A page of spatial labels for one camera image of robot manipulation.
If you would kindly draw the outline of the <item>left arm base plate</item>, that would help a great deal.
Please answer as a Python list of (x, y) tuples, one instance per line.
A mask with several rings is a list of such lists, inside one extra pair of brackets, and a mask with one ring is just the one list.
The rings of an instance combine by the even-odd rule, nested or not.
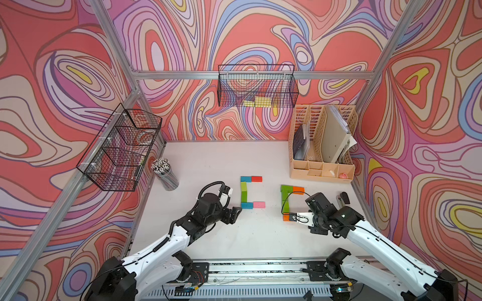
[(208, 282), (210, 264), (208, 262), (193, 262), (182, 267), (181, 273), (176, 279), (170, 280), (168, 284), (193, 283), (194, 285)]

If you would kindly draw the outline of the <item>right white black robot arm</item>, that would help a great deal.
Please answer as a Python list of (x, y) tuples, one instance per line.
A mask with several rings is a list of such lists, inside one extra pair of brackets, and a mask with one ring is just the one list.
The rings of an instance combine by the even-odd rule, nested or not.
[(313, 234), (332, 234), (368, 252), (384, 269), (369, 265), (348, 250), (337, 248), (316, 272), (330, 280), (353, 279), (391, 300), (458, 300), (459, 281), (448, 270), (436, 270), (415, 259), (378, 232), (349, 206), (340, 209), (323, 193), (306, 199), (306, 220)]

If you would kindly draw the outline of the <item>red block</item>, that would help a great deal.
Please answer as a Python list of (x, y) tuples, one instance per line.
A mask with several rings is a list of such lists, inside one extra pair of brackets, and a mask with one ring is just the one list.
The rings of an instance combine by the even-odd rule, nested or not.
[(252, 182), (252, 183), (262, 183), (262, 182), (263, 182), (263, 178), (262, 178), (262, 176), (252, 176), (252, 177), (251, 177), (251, 182)]

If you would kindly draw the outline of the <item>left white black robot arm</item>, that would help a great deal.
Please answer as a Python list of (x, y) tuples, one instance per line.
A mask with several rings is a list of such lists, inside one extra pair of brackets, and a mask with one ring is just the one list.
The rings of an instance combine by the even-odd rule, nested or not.
[(205, 277), (193, 271), (193, 260), (185, 249), (208, 233), (209, 226), (234, 224), (242, 208), (228, 208), (228, 193), (206, 193), (184, 216), (173, 221), (167, 234), (143, 250), (118, 259), (108, 259), (80, 296), (81, 300), (141, 300), (169, 282), (193, 282)]

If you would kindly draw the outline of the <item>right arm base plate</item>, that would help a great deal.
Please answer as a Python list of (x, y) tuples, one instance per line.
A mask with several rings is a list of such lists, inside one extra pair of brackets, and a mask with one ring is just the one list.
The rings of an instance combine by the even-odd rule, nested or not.
[(308, 274), (312, 282), (352, 282), (358, 281), (348, 278), (339, 265), (326, 261), (309, 261), (306, 267), (301, 270)]

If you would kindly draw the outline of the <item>teal block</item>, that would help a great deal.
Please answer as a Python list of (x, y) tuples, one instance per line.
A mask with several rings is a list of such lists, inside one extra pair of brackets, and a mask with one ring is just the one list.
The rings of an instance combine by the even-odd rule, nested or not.
[(252, 182), (252, 178), (250, 176), (241, 176), (240, 177), (240, 181), (241, 182), (245, 182), (245, 183), (251, 183)]
[(254, 204), (250, 202), (241, 203), (242, 209), (253, 209)]

